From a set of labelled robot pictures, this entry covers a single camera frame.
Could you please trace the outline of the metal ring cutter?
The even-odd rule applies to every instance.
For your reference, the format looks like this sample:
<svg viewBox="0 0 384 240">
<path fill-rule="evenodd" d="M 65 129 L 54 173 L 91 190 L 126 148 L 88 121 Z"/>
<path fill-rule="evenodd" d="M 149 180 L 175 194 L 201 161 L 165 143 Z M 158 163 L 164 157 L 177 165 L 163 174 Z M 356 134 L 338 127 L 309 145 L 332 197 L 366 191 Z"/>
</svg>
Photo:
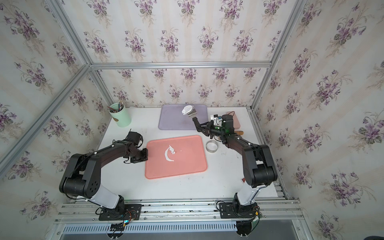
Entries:
<svg viewBox="0 0 384 240">
<path fill-rule="evenodd" d="M 206 143 L 206 150 L 209 153 L 215 153 L 218 150 L 219 146 L 216 141 L 208 141 Z"/>
</svg>

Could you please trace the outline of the pink plastic tray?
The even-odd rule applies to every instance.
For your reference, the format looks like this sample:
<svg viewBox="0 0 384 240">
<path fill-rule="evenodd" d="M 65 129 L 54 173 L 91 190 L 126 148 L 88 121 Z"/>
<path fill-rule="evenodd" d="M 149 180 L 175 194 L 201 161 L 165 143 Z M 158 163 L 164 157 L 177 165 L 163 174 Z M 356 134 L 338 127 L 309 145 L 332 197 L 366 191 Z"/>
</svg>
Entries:
<svg viewBox="0 0 384 240">
<path fill-rule="evenodd" d="M 165 159 L 169 145 L 183 151 L 178 161 Z M 198 135 L 152 140 L 147 143 L 147 149 L 145 177 L 149 180 L 201 173 L 208 168 L 205 147 Z"/>
</svg>

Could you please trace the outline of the black handled metal scraper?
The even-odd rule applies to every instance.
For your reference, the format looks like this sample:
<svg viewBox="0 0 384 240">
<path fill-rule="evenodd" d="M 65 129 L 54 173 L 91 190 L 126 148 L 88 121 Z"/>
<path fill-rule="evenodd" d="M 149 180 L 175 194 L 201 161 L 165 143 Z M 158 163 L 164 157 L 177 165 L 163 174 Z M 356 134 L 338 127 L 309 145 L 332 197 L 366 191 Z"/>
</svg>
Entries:
<svg viewBox="0 0 384 240">
<path fill-rule="evenodd" d="M 196 111 L 196 113 L 195 113 L 194 115 L 192 115 L 192 116 L 188 116 L 188 117 L 192 119 L 192 121 L 193 121 L 193 123 L 194 123 L 194 125 L 195 125 L 195 127 L 196 127 L 196 130 L 197 130 L 198 132 L 201 132 L 202 129 L 201 129 L 201 124 L 200 124 L 200 122 L 199 122 L 199 120 L 198 120 L 198 118 L 197 118 L 197 111 Z"/>
</svg>

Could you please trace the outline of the white dough piece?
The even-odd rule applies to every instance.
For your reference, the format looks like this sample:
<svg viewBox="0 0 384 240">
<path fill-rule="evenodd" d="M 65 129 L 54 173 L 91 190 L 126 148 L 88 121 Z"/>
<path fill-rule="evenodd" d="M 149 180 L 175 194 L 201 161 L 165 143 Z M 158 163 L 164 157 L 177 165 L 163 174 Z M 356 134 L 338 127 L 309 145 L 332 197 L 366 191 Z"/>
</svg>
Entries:
<svg viewBox="0 0 384 240">
<path fill-rule="evenodd" d="M 192 105 L 187 105 L 182 110 L 182 114 L 187 116 L 192 116 L 195 113 L 196 113 L 195 107 Z"/>
</svg>

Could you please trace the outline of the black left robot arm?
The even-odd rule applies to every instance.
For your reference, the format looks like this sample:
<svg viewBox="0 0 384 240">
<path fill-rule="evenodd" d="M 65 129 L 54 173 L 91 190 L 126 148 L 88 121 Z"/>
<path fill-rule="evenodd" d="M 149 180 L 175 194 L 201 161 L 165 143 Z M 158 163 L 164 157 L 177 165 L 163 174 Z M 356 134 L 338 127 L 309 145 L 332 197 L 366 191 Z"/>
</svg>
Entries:
<svg viewBox="0 0 384 240">
<path fill-rule="evenodd" d="M 101 183 L 102 168 L 119 158 L 131 163 L 148 160 L 148 149 L 140 150 L 132 141 L 120 140 L 88 154 L 71 156 L 59 185 L 65 195 L 80 196 L 105 209 L 116 209 L 121 197 Z"/>
</svg>

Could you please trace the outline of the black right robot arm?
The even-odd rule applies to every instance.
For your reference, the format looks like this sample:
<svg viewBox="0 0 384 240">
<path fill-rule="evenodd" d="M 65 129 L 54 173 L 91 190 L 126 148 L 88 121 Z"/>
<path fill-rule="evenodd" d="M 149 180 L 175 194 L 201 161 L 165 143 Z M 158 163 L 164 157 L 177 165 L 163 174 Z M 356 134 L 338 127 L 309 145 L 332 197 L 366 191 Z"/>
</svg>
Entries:
<svg viewBox="0 0 384 240">
<path fill-rule="evenodd" d="M 197 117 L 192 118 L 199 133 L 220 141 L 228 149 L 242 156 L 245 184 L 234 196 L 233 203 L 237 206 L 249 206 L 262 189 L 271 185 L 278 178 L 272 153 L 267 145 L 258 145 L 245 140 L 235 133 L 232 115 L 223 115 L 220 125 L 214 121 L 201 124 Z"/>
</svg>

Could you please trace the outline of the white dough trimming scrap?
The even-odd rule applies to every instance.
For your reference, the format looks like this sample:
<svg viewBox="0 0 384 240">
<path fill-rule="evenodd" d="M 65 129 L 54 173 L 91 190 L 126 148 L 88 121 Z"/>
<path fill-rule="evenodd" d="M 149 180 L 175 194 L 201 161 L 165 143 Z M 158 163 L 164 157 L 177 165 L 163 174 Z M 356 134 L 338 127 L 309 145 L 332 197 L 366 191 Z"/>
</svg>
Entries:
<svg viewBox="0 0 384 240">
<path fill-rule="evenodd" d="M 173 146 L 169 145 L 165 151 L 165 159 L 168 162 L 178 161 L 182 156 L 182 152 L 181 149 L 175 149 Z"/>
</svg>

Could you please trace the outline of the pink rectangular case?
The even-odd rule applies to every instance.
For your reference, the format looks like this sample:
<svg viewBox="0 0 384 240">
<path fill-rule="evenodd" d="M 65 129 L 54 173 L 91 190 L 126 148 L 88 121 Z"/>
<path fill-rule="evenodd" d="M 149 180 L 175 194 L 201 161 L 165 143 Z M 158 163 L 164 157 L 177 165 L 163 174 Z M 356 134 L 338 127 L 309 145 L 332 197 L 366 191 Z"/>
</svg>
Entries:
<svg viewBox="0 0 384 240">
<path fill-rule="evenodd" d="M 233 116 L 233 122 L 234 122 L 234 129 L 239 130 L 241 128 L 240 121 L 236 115 L 235 111 L 227 112 L 227 115 Z"/>
</svg>

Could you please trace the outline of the green utensil cup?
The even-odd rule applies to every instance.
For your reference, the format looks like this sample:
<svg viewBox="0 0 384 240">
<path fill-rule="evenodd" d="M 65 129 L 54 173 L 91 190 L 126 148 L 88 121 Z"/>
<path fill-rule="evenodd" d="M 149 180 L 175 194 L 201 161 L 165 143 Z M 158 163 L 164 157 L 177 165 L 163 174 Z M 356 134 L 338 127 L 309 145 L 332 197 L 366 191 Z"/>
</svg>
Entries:
<svg viewBox="0 0 384 240">
<path fill-rule="evenodd" d="M 110 111 L 113 121 L 115 121 L 119 127 L 125 128 L 131 124 L 132 119 L 123 102 L 117 102 L 108 106 L 108 110 Z"/>
</svg>

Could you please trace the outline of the purple plastic tray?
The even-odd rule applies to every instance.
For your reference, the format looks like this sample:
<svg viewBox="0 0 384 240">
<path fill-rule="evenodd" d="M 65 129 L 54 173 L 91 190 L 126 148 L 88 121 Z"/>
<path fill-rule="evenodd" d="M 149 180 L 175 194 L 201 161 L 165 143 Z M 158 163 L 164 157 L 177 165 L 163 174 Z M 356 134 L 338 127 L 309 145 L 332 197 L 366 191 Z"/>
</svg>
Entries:
<svg viewBox="0 0 384 240">
<path fill-rule="evenodd" d="M 184 105 L 163 105 L 158 128 L 160 130 L 196 130 L 191 118 L 182 114 Z M 208 122 L 208 108 L 206 105 L 193 105 L 197 111 L 200 123 Z"/>
</svg>

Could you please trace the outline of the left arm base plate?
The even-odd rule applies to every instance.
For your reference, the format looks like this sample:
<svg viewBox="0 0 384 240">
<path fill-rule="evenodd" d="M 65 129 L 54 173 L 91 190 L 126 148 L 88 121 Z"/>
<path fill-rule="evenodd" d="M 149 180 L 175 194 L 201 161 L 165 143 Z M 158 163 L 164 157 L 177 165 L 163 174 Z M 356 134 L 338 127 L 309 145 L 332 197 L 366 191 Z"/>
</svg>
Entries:
<svg viewBox="0 0 384 240">
<path fill-rule="evenodd" d="M 140 218 L 141 210 L 141 204 L 128 204 L 124 207 L 117 207 L 116 209 L 101 208 L 99 221 L 135 221 Z"/>
</svg>

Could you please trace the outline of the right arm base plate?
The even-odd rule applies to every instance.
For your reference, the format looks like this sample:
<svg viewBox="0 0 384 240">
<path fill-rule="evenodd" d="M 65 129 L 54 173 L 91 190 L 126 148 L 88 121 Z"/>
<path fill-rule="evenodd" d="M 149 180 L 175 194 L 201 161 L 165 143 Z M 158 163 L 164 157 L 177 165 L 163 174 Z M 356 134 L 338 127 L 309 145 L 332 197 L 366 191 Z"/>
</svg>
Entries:
<svg viewBox="0 0 384 240">
<path fill-rule="evenodd" d="M 237 202 L 217 201 L 215 207 L 221 219 L 251 219 L 256 217 L 260 210 L 257 203 L 242 206 Z"/>
</svg>

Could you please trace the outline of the aluminium frame rail front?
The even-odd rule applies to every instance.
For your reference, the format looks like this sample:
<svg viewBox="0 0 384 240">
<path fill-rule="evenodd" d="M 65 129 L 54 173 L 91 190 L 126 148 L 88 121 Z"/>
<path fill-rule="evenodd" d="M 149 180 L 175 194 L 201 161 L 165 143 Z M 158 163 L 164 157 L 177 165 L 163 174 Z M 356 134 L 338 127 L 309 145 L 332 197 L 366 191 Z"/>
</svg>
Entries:
<svg viewBox="0 0 384 240">
<path fill-rule="evenodd" d="M 248 207 L 245 212 L 235 213 L 232 200 L 136 200 L 126 201 L 130 210 L 128 218 L 140 222 L 171 221 L 245 221 L 251 218 L 260 220 L 302 220 L 304 214 L 297 201 L 278 198 L 256 200 L 256 207 Z M 86 201 L 63 204 L 55 223 L 104 223 L 113 222 L 110 211 L 103 211 L 95 204 Z"/>
</svg>

